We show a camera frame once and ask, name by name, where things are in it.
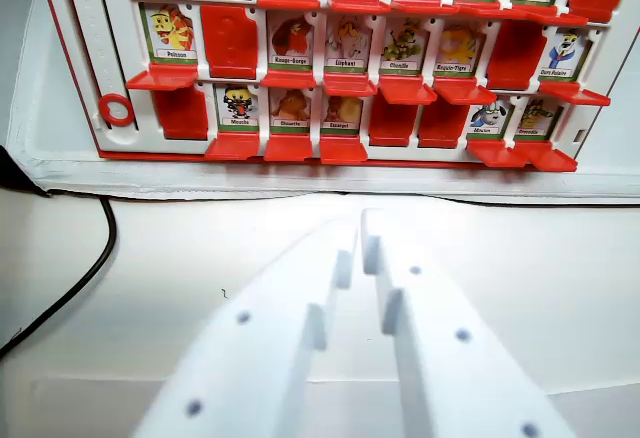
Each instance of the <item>white table surface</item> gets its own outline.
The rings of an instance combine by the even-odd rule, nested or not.
[[[0,436],[127,436],[224,294],[314,226],[363,207],[424,229],[424,246],[579,436],[638,436],[640,209],[332,194],[113,207],[120,239],[108,272],[0,367]],[[0,190],[0,343],[66,291],[106,238],[97,200]],[[301,436],[401,433],[374,298],[356,271],[314,362]]]

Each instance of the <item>red ring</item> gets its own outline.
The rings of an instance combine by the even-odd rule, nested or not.
[[[111,115],[111,110],[109,109],[109,103],[120,103],[127,109],[127,116],[124,118],[114,118]],[[116,93],[111,93],[109,95],[104,95],[100,98],[98,102],[98,110],[100,110],[100,115],[104,121],[113,126],[129,126],[136,119],[136,115],[133,113],[133,106],[131,106],[131,102],[127,100],[124,96],[118,95]]]

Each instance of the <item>cartoon lion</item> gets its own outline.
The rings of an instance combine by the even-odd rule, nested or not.
[[[178,7],[164,5],[151,15],[153,29],[160,41],[174,50],[188,51],[193,46],[191,20],[180,13]]]
[[[304,54],[307,52],[307,35],[310,31],[311,25],[307,23],[304,16],[285,20],[271,38],[273,49],[280,56],[290,51]]]
[[[271,116],[277,116],[281,120],[307,121],[309,115],[305,111],[306,108],[307,100],[300,90],[287,90],[278,107],[271,112]]]

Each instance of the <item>black cable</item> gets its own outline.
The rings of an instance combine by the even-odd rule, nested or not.
[[[42,325],[44,325],[53,315],[60,311],[67,303],[69,303],[100,271],[100,268],[106,263],[116,246],[116,238],[118,237],[118,225],[116,223],[116,217],[113,214],[113,209],[107,198],[100,198],[102,209],[107,217],[107,223],[109,224],[109,239],[102,251],[102,254],[98,257],[89,271],[78,281],[69,291],[67,291],[62,298],[51,305],[44,313],[38,316],[29,326],[24,330],[14,335],[9,342],[0,348],[0,362],[4,360],[11,351],[13,351],[20,343],[25,341],[31,335],[33,335]]]

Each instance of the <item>cartoon monkey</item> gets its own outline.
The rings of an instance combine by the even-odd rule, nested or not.
[[[246,118],[251,109],[251,94],[246,86],[229,85],[222,100],[234,118]]]
[[[290,51],[301,54],[307,52],[307,35],[311,31],[311,25],[304,16],[285,20],[273,34],[271,44],[278,55],[286,55]]]
[[[557,68],[561,61],[570,60],[576,54],[576,41],[578,41],[578,32],[569,30],[562,36],[562,43],[551,49],[549,56],[551,63],[549,68]]]
[[[358,123],[362,115],[362,100],[355,96],[331,96],[325,123]]]
[[[498,102],[484,105],[471,117],[471,126],[496,125],[500,120],[500,116],[507,116],[507,110],[498,105]]]
[[[271,116],[277,116],[281,120],[307,121],[309,115],[305,111],[306,108],[307,100],[300,90],[287,90],[278,107],[271,112]]]
[[[160,41],[174,50],[190,50],[193,45],[193,28],[190,20],[173,5],[164,5],[151,15],[153,29]]]

